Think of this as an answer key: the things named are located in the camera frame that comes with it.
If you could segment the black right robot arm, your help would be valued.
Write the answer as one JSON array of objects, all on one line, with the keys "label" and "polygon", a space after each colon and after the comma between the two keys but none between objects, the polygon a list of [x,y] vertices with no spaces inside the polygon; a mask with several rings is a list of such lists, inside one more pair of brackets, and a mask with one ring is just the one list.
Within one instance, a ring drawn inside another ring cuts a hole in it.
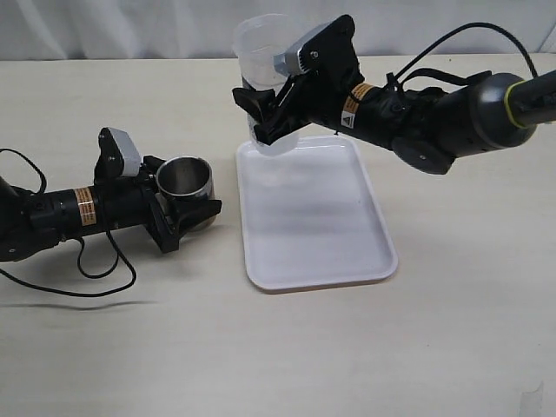
[{"label": "black right robot arm", "polygon": [[275,67],[285,76],[279,90],[233,89],[257,143],[271,146],[316,124],[444,175],[461,157],[524,144],[555,118],[553,72],[461,77],[411,61],[374,86],[361,74],[354,34],[348,14],[321,24],[278,56]]}]

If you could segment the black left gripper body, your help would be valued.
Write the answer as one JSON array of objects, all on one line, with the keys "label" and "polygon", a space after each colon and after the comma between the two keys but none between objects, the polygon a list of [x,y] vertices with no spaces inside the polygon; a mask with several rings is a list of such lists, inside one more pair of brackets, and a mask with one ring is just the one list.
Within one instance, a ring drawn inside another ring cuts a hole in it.
[{"label": "black left gripper body", "polygon": [[180,238],[156,199],[156,174],[146,172],[141,163],[137,176],[119,176],[122,158],[108,127],[101,128],[98,145],[100,155],[94,168],[94,189],[102,225],[108,230],[143,226],[162,253],[176,251]]}]

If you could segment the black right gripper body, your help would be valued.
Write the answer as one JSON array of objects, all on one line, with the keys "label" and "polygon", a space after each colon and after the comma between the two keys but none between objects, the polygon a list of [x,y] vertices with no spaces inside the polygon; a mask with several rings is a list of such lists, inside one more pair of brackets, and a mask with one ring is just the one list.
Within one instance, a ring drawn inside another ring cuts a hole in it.
[{"label": "black right gripper body", "polygon": [[326,59],[317,70],[287,77],[275,99],[271,122],[288,120],[289,134],[310,123],[339,131],[355,127],[358,104],[350,96],[364,77],[354,51],[354,33],[350,15],[330,21],[323,48]]}]

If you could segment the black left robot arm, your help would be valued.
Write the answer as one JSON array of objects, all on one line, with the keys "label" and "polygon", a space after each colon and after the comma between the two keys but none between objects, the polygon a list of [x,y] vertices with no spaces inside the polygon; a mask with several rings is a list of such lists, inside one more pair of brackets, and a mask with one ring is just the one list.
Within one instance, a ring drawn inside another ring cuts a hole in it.
[{"label": "black left robot arm", "polygon": [[141,156],[129,134],[104,127],[89,186],[33,192],[1,182],[1,260],[22,261],[60,242],[144,227],[164,254],[222,211],[212,168],[197,156]]}]

